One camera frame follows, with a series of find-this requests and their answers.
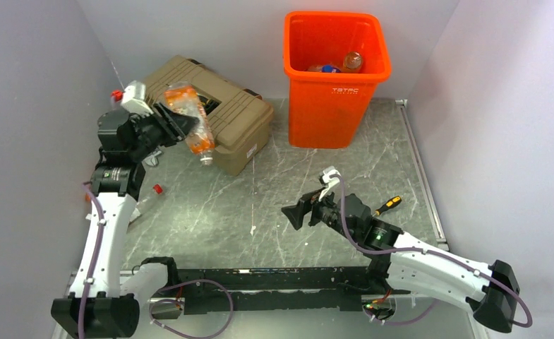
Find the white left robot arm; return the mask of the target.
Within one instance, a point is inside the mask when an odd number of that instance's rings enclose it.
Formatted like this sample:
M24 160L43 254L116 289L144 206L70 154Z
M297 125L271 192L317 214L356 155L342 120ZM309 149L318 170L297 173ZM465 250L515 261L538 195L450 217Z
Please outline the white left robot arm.
M98 119L100 158L83 185L92 204L90 228L68 294L51 307L53 319L72 338L130 338L149 298L179 290L178 269L169 257L144 260L122 281L121 252L145 178L142 161L160 146L183 141L198 123L162 103L147 114L116 108Z

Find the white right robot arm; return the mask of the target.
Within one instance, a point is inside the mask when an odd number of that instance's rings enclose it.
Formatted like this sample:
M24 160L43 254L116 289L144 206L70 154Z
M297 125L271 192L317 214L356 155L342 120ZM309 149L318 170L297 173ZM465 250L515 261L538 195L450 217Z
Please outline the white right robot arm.
M281 212L295 230L304 224L327 225L371 260L366 283L375 293L406 290L470 311L482 326L510 333L520 288L513 267L462 258L424 243L399 227L377 218L355 194L339 202L319 191L303 195Z

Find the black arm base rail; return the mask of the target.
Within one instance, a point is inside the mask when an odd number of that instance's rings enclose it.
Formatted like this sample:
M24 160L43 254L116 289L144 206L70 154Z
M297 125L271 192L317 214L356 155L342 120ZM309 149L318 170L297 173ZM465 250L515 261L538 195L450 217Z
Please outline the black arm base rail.
M216 311L338 309L360 311L391 291L385 276L363 266L188 268L153 294L182 302L187 315Z

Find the tan plastic toolbox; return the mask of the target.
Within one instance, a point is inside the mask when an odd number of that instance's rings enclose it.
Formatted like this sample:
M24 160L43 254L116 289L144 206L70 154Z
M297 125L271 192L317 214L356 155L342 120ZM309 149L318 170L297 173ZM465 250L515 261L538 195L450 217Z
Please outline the tan plastic toolbox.
M179 81L189 82L205 106L215 137L213 164L231 176L240 174L268 142L273 106L256 92L179 55L144 78L146 102L163 101L164 92Z

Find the red label clear bottle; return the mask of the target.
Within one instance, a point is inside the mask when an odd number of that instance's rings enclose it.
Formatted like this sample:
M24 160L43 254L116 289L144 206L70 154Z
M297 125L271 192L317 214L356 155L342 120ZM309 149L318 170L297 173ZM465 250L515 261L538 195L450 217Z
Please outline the red label clear bottle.
M92 205L89 221L96 227L108 227L112 223L129 226L164 197L164 189L159 184L145 187L137 198L117 192L95 193L91 182L85 182L83 188Z

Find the orange plastic bin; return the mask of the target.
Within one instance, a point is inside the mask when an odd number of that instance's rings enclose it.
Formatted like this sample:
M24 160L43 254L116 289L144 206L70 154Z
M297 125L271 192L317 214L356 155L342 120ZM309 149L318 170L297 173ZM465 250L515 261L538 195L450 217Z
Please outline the orange plastic bin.
M359 52L359 73L308 72L312 65L341 70ZM289 79L289 143L300 148L350 145L377 87L392 73L383 29L366 13L293 11L284 19L283 67Z

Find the pepsi bottle large blue label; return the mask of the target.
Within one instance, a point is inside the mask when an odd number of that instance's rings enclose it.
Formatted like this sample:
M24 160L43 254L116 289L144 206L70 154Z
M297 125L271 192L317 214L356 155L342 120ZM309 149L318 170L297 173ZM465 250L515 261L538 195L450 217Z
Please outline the pepsi bottle large blue label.
M308 72L316 72L316 73L341 73L342 71L332 64L325 64L325 65L312 65L307 68Z

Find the yellow black screwdriver on table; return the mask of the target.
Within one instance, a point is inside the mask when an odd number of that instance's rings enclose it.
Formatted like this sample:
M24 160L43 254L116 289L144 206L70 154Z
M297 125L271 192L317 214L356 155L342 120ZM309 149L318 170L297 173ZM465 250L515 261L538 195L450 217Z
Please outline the yellow black screwdriver on table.
M381 207L375 210L377 216L386 213L387 211L396 208L402 202L401 196L394 196L381 205Z

